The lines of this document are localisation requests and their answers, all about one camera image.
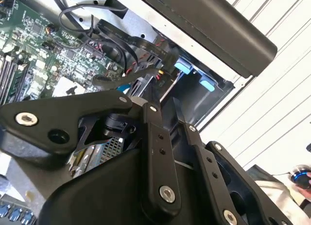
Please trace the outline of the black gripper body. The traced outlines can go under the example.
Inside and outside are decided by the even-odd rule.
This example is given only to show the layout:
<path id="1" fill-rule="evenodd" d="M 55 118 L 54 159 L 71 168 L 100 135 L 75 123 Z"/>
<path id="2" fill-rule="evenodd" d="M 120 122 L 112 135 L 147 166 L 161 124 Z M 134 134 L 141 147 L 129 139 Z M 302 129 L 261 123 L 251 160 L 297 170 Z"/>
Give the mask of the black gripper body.
<path id="1" fill-rule="evenodd" d="M 40 225 L 218 225 L 215 201 L 203 189 L 194 149 L 185 131 L 172 135 L 178 185 L 175 201 L 148 199 L 147 172 L 141 149 L 126 151 L 60 186 L 45 202 Z"/>

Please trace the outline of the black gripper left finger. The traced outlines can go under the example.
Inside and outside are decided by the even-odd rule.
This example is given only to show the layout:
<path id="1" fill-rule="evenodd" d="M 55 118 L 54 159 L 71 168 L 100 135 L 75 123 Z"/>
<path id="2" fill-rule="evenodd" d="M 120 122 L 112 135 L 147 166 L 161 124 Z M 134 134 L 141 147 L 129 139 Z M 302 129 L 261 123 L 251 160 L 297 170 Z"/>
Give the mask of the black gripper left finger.
<path id="1" fill-rule="evenodd" d="M 147 198 L 155 194 L 151 185 L 160 185 L 160 196 L 173 203 L 177 174 L 157 98 L 138 105 L 122 92 L 110 90 L 22 101 L 0 108 L 0 148 L 41 189 L 44 202 L 39 214 L 49 197 L 74 179 L 66 169 L 74 152 L 112 137 L 124 139 L 124 152 L 141 149 L 150 174 Z"/>

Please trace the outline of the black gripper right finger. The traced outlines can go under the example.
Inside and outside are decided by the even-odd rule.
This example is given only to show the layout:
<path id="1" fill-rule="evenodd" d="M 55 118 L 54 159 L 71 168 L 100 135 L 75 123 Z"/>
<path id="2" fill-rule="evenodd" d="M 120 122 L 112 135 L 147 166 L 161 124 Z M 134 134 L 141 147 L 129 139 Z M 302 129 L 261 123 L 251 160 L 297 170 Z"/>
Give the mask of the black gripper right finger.
<path id="1" fill-rule="evenodd" d="M 185 121 L 181 103 L 173 98 L 176 129 L 181 134 L 173 153 L 190 164 L 200 192 L 200 207 L 213 225 L 290 225 L 291 221 L 218 142 L 203 144 Z"/>

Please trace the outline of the person's hand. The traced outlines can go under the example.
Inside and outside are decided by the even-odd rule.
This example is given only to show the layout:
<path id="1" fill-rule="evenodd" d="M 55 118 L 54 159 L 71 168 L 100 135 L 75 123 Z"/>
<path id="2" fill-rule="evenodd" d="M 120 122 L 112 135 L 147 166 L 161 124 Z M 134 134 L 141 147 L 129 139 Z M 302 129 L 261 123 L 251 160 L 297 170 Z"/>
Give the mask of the person's hand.
<path id="1" fill-rule="evenodd" d="M 299 184 L 296 184 L 297 190 L 307 199 L 311 200 L 311 173 L 307 172 L 306 176 L 308 177 L 309 187 L 301 187 Z"/>

